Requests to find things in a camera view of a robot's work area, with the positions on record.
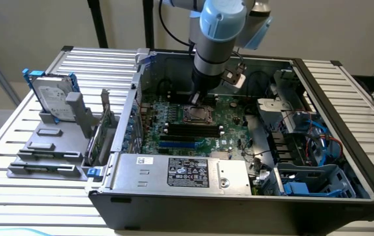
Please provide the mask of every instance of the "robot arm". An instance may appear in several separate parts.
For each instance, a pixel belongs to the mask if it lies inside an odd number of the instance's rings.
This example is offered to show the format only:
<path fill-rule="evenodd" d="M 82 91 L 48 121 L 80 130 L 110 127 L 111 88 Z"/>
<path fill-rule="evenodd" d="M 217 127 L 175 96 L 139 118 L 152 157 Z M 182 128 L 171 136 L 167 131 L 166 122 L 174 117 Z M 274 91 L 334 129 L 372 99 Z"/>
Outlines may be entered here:
<path fill-rule="evenodd" d="M 226 68 L 234 47 L 255 50 L 266 34 L 271 17 L 267 0 L 164 0 L 164 3 L 191 10 L 190 38 L 195 45 L 190 98 L 199 104 L 208 91 L 223 81 L 239 90 L 246 77 L 243 64 Z"/>

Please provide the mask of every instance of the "blue pcie slot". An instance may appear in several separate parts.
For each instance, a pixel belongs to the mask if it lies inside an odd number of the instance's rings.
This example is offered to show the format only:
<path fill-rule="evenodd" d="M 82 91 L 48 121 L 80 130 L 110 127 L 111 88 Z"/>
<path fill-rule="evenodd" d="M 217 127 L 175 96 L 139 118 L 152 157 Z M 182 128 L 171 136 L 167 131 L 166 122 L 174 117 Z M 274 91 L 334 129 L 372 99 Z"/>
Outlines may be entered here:
<path fill-rule="evenodd" d="M 172 143 L 159 142 L 159 146 L 163 148 L 195 148 L 195 143 Z"/>

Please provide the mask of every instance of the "black pole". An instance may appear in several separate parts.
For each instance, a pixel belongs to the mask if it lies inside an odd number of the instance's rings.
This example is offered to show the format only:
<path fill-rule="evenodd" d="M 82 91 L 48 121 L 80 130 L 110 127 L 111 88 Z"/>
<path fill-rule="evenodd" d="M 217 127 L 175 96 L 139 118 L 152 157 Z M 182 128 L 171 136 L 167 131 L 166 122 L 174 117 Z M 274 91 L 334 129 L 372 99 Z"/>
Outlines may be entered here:
<path fill-rule="evenodd" d="M 98 43 L 100 45 L 100 48 L 108 48 L 100 1 L 99 0 L 88 0 L 88 6 L 90 6 L 90 9 L 91 9 L 91 14 L 92 14 Z"/>
<path fill-rule="evenodd" d="M 144 27 L 146 27 L 147 48 L 155 49 L 154 1 L 151 0 L 143 0 L 143 20 L 144 20 Z"/>

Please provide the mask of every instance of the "blue latch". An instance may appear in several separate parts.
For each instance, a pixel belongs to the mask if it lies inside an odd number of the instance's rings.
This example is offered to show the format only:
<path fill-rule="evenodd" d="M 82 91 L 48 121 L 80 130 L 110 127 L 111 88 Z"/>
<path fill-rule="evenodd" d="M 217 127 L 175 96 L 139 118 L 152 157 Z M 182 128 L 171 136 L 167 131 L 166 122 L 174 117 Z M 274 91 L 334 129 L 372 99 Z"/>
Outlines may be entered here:
<path fill-rule="evenodd" d="M 102 170 L 96 168 L 90 168 L 87 173 L 88 178 L 100 178 L 102 177 Z"/>
<path fill-rule="evenodd" d="M 289 196 L 335 198 L 342 193 L 341 189 L 337 189 L 330 193 L 310 193 L 310 191 L 307 190 L 306 183 L 301 183 L 301 182 L 287 182 L 283 185 L 283 188 L 285 188 L 285 193 Z"/>
<path fill-rule="evenodd" d="M 40 71 L 40 70 L 33 70 L 29 75 L 32 76 L 44 76 L 45 75 L 45 72 L 44 71 Z"/>

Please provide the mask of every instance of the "sticker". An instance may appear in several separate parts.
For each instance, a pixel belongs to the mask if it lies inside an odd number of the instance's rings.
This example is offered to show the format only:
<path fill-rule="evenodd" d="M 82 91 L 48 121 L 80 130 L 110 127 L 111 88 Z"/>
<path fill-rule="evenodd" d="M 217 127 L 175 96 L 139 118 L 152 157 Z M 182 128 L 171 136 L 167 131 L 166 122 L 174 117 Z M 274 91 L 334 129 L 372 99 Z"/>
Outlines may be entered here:
<path fill-rule="evenodd" d="M 207 160 L 170 158 L 167 184 L 171 187 L 208 188 Z"/>
<path fill-rule="evenodd" d="M 72 107 L 65 102 L 67 95 L 63 90 L 48 86 L 40 86 L 37 89 L 51 114 L 60 120 L 75 121 Z"/>
<path fill-rule="evenodd" d="M 138 161 L 136 161 L 138 165 L 151 165 L 154 164 L 154 157 L 138 157 Z"/>

